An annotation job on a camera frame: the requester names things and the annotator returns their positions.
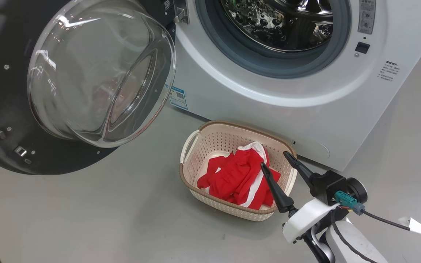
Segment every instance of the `basket handle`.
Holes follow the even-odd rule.
[[[187,159],[189,157],[189,154],[193,150],[194,145],[196,145],[197,137],[199,136],[199,133],[200,133],[200,130],[195,130],[186,139],[186,142],[183,145],[182,153],[181,153],[181,156],[180,156],[180,163],[186,163],[186,161],[187,161]],[[193,144],[191,145],[191,147],[189,147],[189,143],[191,141],[193,141]]]

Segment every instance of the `floor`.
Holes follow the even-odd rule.
[[[0,168],[1,261],[316,262],[304,243],[284,240],[287,215],[254,223],[194,199],[178,163],[203,122],[167,106],[140,139],[82,171],[34,176]],[[371,213],[421,223],[421,60],[342,174],[368,189]],[[300,179],[291,196],[299,206],[311,199]],[[389,262],[421,262],[421,235],[349,219]]]

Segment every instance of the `cable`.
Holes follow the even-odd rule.
[[[349,247],[350,250],[352,250],[352,252],[356,253],[358,256],[360,256],[363,260],[371,262],[371,263],[377,263],[376,261],[373,261],[372,259],[368,258],[367,256],[363,255],[362,253],[358,252],[358,250],[356,250],[352,245],[350,245],[349,242],[347,242],[347,240],[345,240],[344,236],[341,234],[341,232],[339,231],[339,228],[337,227],[336,223],[335,223],[335,212],[337,211],[337,209],[334,209],[334,211],[331,212],[331,225],[334,228],[335,233],[339,236],[339,238],[341,239],[341,241],[347,246]]]
[[[391,226],[395,226],[395,227],[397,227],[397,228],[401,228],[401,229],[404,229],[404,230],[410,231],[410,228],[408,228],[407,226],[403,226],[403,225],[400,225],[400,224],[398,224],[398,223],[391,222],[391,221],[389,221],[389,220],[386,220],[386,219],[384,219],[384,218],[381,218],[381,217],[379,217],[379,216],[376,216],[376,215],[374,215],[374,214],[372,214],[372,213],[369,213],[369,212],[365,211],[364,209],[362,209],[361,211],[362,211],[362,213],[364,213],[365,215],[367,215],[367,216],[369,216],[369,217],[371,217],[371,218],[374,218],[374,219],[376,219],[376,220],[378,220],[378,221],[381,221],[381,222],[383,222],[383,223],[389,224],[389,225],[391,225]]]

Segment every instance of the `qr code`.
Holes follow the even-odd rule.
[[[165,10],[168,11],[170,9],[170,0],[165,1]]]

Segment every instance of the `white cable tag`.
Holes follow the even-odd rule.
[[[411,217],[399,218],[399,223],[410,228],[410,231],[421,234],[421,224]]]

